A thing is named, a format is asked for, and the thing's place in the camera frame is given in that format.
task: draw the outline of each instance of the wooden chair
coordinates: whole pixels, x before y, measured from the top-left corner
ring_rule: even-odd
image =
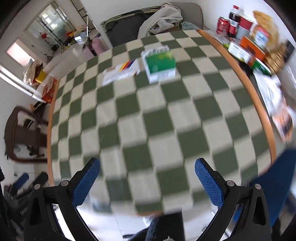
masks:
[[[35,119],[34,130],[28,130],[26,127],[18,125],[17,116],[19,112],[23,112]],[[14,153],[15,146],[19,144],[33,146],[37,149],[39,149],[39,147],[46,147],[47,137],[46,135],[40,133],[40,128],[38,128],[39,124],[48,125],[48,122],[23,107],[17,106],[13,109],[6,122],[4,131],[7,156],[11,160],[22,163],[47,162],[46,158],[18,158]]]

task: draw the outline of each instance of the table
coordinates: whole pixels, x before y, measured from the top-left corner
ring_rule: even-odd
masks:
[[[102,86],[104,69],[161,45],[176,58],[175,79],[150,85],[141,64],[139,75]],[[108,50],[63,77],[54,99],[50,181],[69,180],[99,158],[90,196],[105,211],[191,209],[207,199],[194,172],[199,157],[238,185],[276,159],[256,90],[204,31],[158,34]]]

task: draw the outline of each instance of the wooden table edge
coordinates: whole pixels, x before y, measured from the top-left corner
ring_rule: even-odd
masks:
[[[48,114],[48,127],[47,127],[47,174],[48,174],[48,181],[50,186],[54,186],[54,177],[52,172],[52,159],[51,159],[51,148],[52,148],[52,116],[54,113],[54,104],[57,99],[57,91],[59,89],[59,80],[57,81],[57,86],[54,90],[54,95],[52,97],[52,102],[50,104],[49,114]]]
[[[223,47],[221,43],[219,43],[215,38],[213,38],[203,30],[197,30],[197,32],[201,34],[204,38],[206,38],[211,43],[211,45],[214,46],[219,51],[219,53],[228,61],[228,63],[231,65],[234,72],[237,74],[242,84],[250,94],[268,141],[271,164],[273,164],[276,160],[276,142],[274,138],[274,133],[269,120],[269,116],[266,113],[265,108],[262,105],[262,102],[252,82],[250,81],[248,76],[245,74],[245,72],[240,68],[237,61],[228,53],[228,51]]]

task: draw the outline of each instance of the window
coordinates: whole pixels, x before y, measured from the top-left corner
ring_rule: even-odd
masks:
[[[48,17],[47,13],[42,14],[42,17],[47,18]]]
[[[57,27],[57,24],[53,23],[52,25],[50,25],[52,27],[52,29],[55,29]]]
[[[34,59],[28,55],[17,43],[14,43],[8,50],[7,53],[19,64],[26,66],[30,60]]]
[[[46,18],[45,21],[48,22],[48,23],[52,22],[52,20],[50,18]]]

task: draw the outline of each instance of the cardboard box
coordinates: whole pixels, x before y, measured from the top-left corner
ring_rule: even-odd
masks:
[[[258,58],[259,60],[263,61],[265,58],[265,55],[267,54],[266,51],[263,51],[258,45],[256,45],[253,42],[253,38],[250,36],[243,36],[241,42],[239,43],[240,46],[248,50],[255,58]],[[253,65],[255,62],[255,59],[249,62],[249,65]]]

